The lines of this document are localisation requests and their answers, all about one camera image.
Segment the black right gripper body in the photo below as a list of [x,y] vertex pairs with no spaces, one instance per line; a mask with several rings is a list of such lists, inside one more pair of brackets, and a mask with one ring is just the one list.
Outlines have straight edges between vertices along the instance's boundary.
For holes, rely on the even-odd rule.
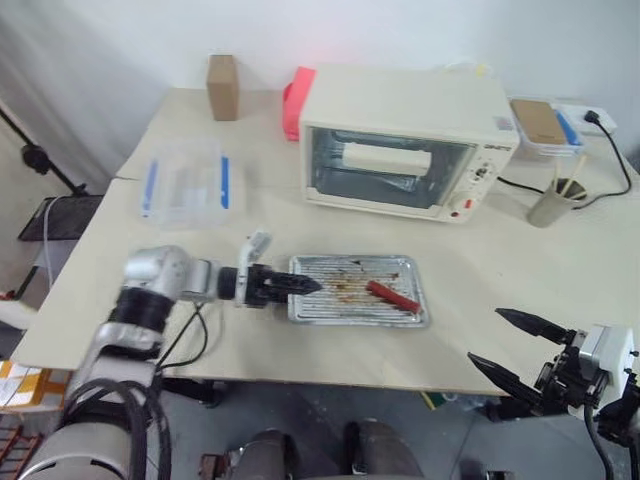
[[608,374],[581,356],[588,334],[576,331],[572,341],[546,362],[534,384],[541,393],[540,410],[544,414],[567,413],[569,408],[599,406],[608,384]]

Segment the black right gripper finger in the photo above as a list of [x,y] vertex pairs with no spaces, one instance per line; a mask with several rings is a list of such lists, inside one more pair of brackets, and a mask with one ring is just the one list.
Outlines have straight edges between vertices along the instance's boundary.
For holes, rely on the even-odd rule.
[[576,336],[575,330],[565,329],[537,315],[508,308],[496,308],[495,312],[514,327],[553,343],[572,343]]
[[524,384],[505,367],[481,356],[467,353],[472,364],[507,396],[494,407],[497,416],[535,416],[540,413],[542,395]]

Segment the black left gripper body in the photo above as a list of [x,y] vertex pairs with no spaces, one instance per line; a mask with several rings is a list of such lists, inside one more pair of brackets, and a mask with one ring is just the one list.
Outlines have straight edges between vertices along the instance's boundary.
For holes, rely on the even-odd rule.
[[248,270],[247,305],[265,307],[270,303],[286,304],[290,287],[288,273],[274,271],[266,265],[253,265]]

